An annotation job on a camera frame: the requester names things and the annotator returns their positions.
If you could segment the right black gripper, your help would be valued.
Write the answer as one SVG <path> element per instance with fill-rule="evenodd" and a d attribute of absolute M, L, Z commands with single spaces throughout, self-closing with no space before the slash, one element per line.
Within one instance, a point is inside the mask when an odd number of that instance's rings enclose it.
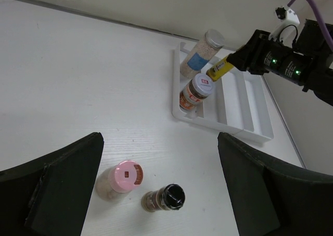
<path fill-rule="evenodd" d="M 312 58 L 270 41 L 268 36 L 268 32 L 255 30 L 246 45 L 228 55 L 227 62 L 253 75 L 272 72 L 292 83 L 304 85 Z"/>

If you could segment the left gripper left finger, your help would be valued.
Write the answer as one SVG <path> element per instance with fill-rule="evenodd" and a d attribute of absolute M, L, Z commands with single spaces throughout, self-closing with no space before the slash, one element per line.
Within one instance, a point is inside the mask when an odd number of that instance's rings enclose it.
<path fill-rule="evenodd" d="M 103 148 L 94 132 L 1 171 L 1 235 L 80 235 Z"/>

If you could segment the tall jar silver lid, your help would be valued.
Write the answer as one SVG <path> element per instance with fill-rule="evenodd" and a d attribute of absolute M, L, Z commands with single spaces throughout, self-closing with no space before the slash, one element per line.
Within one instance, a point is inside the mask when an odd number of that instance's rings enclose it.
<path fill-rule="evenodd" d="M 180 65 L 180 73 L 186 78 L 193 78 L 224 47 L 222 34 L 209 29 L 203 38 L 194 46 Z"/>

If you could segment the small black pepper grinder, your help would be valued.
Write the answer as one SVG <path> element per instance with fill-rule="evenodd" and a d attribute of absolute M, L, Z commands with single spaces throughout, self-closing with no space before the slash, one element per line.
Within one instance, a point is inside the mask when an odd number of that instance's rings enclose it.
<path fill-rule="evenodd" d="M 147 212 L 178 211 L 185 203 L 185 192 L 181 186 L 172 183 L 156 191 L 147 192 L 141 200 Z"/>

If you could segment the pink lid spice bottle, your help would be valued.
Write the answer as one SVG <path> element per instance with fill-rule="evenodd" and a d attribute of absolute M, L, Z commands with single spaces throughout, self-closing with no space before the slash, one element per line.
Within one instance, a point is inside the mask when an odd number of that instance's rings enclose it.
<path fill-rule="evenodd" d="M 105 201 L 115 201 L 138 188 L 144 178 L 142 167 L 135 161 L 125 160 L 104 170 L 96 179 L 95 189 Z"/>

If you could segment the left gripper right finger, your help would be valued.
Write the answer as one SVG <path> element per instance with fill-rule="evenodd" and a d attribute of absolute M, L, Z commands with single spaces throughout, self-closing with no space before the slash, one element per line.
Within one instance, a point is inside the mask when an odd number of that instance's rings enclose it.
<path fill-rule="evenodd" d="M 282 161 L 228 133 L 218 150 L 239 235 L 332 235 L 332 176 Z"/>

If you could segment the yellow bottle cork cap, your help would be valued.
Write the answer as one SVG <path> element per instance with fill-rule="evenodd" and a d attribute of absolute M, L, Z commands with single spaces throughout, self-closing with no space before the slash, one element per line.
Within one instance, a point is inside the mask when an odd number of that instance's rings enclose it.
<path fill-rule="evenodd" d="M 229 72 L 234 66 L 227 62 L 227 58 L 223 58 L 221 61 L 216 63 L 213 67 L 211 67 L 207 72 L 206 75 L 213 81 L 216 82 L 220 79 L 223 75 Z"/>

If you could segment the white divided tray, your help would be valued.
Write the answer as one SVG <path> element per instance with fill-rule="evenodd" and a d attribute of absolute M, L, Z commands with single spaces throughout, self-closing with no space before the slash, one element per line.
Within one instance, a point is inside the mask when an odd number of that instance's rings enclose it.
<path fill-rule="evenodd" d="M 189 82 L 180 74 L 180 64 L 190 50 L 184 42 L 174 50 L 172 115 L 258 143 L 272 140 L 274 133 L 260 76 L 232 69 L 215 82 L 214 92 L 193 110 L 180 107 L 179 93 Z"/>

